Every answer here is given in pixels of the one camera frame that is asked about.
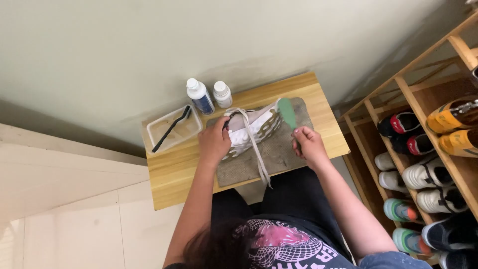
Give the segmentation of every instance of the yellow shoe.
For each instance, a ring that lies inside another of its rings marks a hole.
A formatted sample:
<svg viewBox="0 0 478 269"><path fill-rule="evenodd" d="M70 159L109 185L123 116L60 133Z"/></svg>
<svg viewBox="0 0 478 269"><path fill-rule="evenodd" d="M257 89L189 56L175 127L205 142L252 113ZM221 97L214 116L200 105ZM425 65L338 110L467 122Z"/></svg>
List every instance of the yellow shoe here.
<svg viewBox="0 0 478 269"><path fill-rule="evenodd" d="M478 158L478 129L445 134L439 142L442 150L450 155Z"/></svg>
<svg viewBox="0 0 478 269"><path fill-rule="evenodd" d="M471 113L475 113L478 96L470 95L446 103L426 118L426 127L436 133L444 134L459 129L470 129L478 124Z"/></svg>

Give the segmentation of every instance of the hand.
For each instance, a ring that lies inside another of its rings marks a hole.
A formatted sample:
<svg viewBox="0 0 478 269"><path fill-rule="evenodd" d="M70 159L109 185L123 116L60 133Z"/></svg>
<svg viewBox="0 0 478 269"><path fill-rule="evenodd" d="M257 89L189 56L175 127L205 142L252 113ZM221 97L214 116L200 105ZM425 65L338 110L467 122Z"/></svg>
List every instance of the hand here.
<svg viewBox="0 0 478 269"><path fill-rule="evenodd" d="M330 162L319 133L307 126L301 126L294 129L291 136L299 141L302 152L297 149L297 141L295 139L292 141L292 149L298 157L307 161L307 166L310 169L316 170L320 165Z"/></svg>
<svg viewBox="0 0 478 269"><path fill-rule="evenodd" d="M201 165L217 168L231 148L229 127L222 129L224 123L229 120L228 116L220 117L216 123L197 134L199 139L199 162Z"/></svg>

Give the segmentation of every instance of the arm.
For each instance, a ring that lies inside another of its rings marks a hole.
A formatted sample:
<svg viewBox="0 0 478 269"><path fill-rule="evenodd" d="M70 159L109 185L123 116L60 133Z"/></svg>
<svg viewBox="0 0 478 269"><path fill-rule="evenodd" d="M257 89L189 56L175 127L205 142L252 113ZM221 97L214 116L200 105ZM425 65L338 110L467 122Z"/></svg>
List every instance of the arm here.
<svg viewBox="0 0 478 269"><path fill-rule="evenodd" d="M214 173L222 158L231 147L228 128L222 130L229 117L219 118L213 126L200 132L199 163L197 164L191 189L184 203L169 243L163 268L183 261L183 251L189 240L209 226L211 222L212 189Z"/></svg>
<svg viewBox="0 0 478 269"><path fill-rule="evenodd" d="M369 254L398 251L387 231L355 196L332 165L320 134L303 126L295 129L293 136L301 144L302 152L297 150L295 141L293 149L317 174L353 256L358 260Z"/></svg>

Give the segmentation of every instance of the white bottle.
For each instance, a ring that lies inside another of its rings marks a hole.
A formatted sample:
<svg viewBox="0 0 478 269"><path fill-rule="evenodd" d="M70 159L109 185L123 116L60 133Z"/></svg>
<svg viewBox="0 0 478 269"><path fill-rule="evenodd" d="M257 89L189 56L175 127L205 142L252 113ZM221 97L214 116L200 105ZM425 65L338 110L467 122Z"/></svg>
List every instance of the white bottle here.
<svg viewBox="0 0 478 269"><path fill-rule="evenodd" d="M214 83L214 99L220 108L228 108L232 105L231 89L223 81Z"/></svg>
<svg viewBox="0 0 478 269"><path fill-rule="evenodd" d="M190 78L186 82L186 87L187 95L203 115L214 113L214 105L204 83L197 81L195 78Z"/></svg>

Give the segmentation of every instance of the green brush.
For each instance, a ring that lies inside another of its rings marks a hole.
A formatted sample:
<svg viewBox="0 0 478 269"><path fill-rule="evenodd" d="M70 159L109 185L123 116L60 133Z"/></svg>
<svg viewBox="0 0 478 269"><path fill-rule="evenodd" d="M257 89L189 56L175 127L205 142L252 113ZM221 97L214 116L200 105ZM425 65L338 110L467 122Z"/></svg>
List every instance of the green brush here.
<svg viewBox="0 0 478 269"><path fill-rule="evenodd" d="M295 112L294 108L292 107L291 100L289 98L280 98L277 105L279 106L279 112L285 123L287 123L287 125L291 127L292 131L294 131L294 129L297 128L297 122L295 121ZM297 143L297 149L302 154L299 141L295 137L294 139Z"/></svg>

